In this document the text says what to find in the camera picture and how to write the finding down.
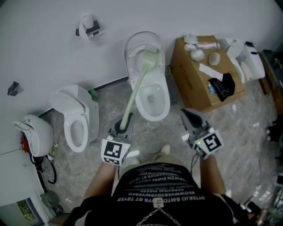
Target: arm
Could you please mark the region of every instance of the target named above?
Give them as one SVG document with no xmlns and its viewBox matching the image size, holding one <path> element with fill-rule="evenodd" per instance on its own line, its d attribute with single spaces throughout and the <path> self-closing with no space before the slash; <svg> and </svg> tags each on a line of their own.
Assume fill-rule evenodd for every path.
<svg viewBox="0 0 283 226">
<path fill-rule="evenodd" d="M 102 163 L 84 194 L 84 200 L 92 196 L 111 196 L 116 165 Z"/>
<path fill-rule="evenodd" d="M 200 159 L 201 187 L 210 194 L 224 195 L 226 188 L 217 167 L 216 159 L 212 155 L 208 159 Z"/>
</svg>

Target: person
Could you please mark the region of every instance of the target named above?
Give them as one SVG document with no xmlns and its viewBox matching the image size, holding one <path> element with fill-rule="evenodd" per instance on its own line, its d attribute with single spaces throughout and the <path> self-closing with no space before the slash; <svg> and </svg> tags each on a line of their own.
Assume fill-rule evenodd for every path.
<svg viewBox="0 0 283 226">
<path fill-rule="evenodd" d="M 64 225 L 233 225 L 233 201 L 212 155 L 200 159 L 201 188 L 164 145 L 154 161 L 137 159 L 122 172 L 111 196 L 116 165 L 102 163 L 84 201 Z"/>
</svg>

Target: chain necklace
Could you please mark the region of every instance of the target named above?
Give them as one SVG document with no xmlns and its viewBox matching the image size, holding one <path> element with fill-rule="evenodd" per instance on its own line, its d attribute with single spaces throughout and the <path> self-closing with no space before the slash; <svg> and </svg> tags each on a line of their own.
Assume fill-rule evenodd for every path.
<svg viewBox="0 0 283 226">
<path fill-rule="evenodd" d="M 146 221 L 150 216 L 155 214 L 157 211 L 160 211 L 160 212 L 164 213 L 165 216 L 170 218 L 177 226 L 181 226 L 178 221 L 176 221 L 170 214 L 166 213 L 161 208 L 157 208 L 155 211 L 152 211 L 148 216 L 144 217 L 143 220 L 137 224 L 137 226 L 141 226 L 144 221 Z"/>
</svg>

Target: shoe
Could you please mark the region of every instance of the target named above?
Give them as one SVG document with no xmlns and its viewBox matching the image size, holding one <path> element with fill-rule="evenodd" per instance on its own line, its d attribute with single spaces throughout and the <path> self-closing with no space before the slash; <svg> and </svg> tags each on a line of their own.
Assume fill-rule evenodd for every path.
<svg viewBox="0 0 283 226">
<path fill-rule="evenodd" d="M 141 164 L 141 161 L 138 158 L 133 158 L 130 165 L 137 165 L 137 164 Z"/>
<path fill-rule="evenodd" d="M 164 154 L 166 154 L 166 155 L 169 155 L 169 154 L 170 154 L 170 149 L 171 149 L 170 144 L 165 144 L 165 145 L 163 145 L 163 147 L 160 149 L 160 152 L 161 152 L 161 153 L 164 153 Z"/>
</svg>

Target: marble floor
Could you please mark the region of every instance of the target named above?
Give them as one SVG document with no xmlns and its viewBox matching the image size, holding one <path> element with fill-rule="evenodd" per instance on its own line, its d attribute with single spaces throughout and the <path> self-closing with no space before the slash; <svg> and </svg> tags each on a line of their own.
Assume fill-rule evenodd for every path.
<svg viewBox="0 0 283 226">
<path fill-rule="evenodd" d="M 232 191 L 232 198 L 236 202 L 245 202 L 259 185 L 259 195 L 254 201 L 265 206 L 274 190 L 274 158 L 279 154 L 276 144 L 266 141 L 265 128 L 276 119 L 276 111 L 272 96 L 263 95 L 258 81 L 251 81 L 245 87 L 246 93 L 241 99 L 208 112 L 207 117 L 210 124 L 220 131 L 225 144 L 216 157 L 225 185 Z M 98 91 L 99 137 L 82 153 L 69 148 L 62 130 L 64 117 L 61 113 L 53 111 L 43 117 L 53 126 L 54 139 L 59 147 L 54 160 L 58 177 L 56 184 L 47 182 L 52 180 L 48 174 L 52 175 L 53 171 L 46 160 L 43 168 L 47 175 L 42 176 L 47 189 L 59 195 L 60 205 L 65 212 L 68 213 L 81 204 L 84 192 L 101 164 L 101 139 L 106 135 L 108 123 L 123 114 L 131 92 L 127 82 Z M 195 153 L 181 139 L 186 131 L 180 118 L 180 109 L 183 107 L 180 95 L 178 100 L 177 104 L 171 106 L 168 116 L 159 122 L 146 121 L 136 106 L 133 106 L 135 122 L 132 151 L 140 151 L 139 158 L 142 162 L 152 157 L 162 145 L 169 143 L 172 155 L 182 159 L 190 169 Z M 193 177 L 200 184 L 199 163 L 193 169 Z"/>
</svg>

